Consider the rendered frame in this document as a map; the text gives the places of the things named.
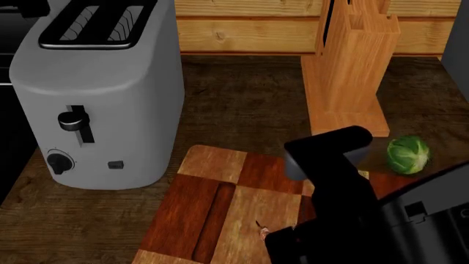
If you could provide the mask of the grey two-slot toaster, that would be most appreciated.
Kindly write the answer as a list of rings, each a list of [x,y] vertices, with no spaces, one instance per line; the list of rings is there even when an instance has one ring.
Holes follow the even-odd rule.
[[[165,173],[185,97],[174,0],[48,0],[10,80],[59,184],[140,188]],[[64,131],[62,112],[82,105],[89,127]],[[51,153],[74,167],[55,175]]]

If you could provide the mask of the black toaster dial knob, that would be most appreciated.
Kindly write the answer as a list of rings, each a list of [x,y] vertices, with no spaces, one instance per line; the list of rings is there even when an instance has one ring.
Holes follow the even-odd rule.
[[[61,153],[51,153],[46,161],[55,175],[62,175],[74,167],[73,160]]]

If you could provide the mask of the green cabbage head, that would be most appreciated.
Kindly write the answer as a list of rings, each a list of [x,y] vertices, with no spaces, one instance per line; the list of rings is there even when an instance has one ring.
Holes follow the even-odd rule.
[[[430,149],[418,136],[401,136],[387,146],[387,163],[392,171],[401,175],[419,173],[427,165]]]

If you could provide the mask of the black toaster lever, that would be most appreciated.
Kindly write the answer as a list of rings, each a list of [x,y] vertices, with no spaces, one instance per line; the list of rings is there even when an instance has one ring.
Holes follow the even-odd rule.
[[[64,131],[79,131],[89,127],[89,115],[85,112],[82,105],[72,105],[71,111],[65,111],[59,114],[58,123]]]

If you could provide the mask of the wooden knife block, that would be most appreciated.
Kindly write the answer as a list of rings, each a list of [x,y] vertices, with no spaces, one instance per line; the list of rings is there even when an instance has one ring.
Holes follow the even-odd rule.
[[[316,53],[300,58],[311,133],[359,125],[387,137],[377,90],[401,31],[391,0],[322,0]]]

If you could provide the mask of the grey appliance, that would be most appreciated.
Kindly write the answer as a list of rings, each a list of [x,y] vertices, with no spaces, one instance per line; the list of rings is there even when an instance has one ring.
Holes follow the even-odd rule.
[[[469,102],[469,0],[461,0],[441,63]]]

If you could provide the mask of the checkered wooden cutting board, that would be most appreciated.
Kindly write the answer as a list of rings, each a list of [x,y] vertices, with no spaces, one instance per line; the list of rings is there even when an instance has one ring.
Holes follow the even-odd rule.
[[[316,217],[309,180],[284,174],[271,155],[192,146],[132,264],[272,264],[262,228]]]

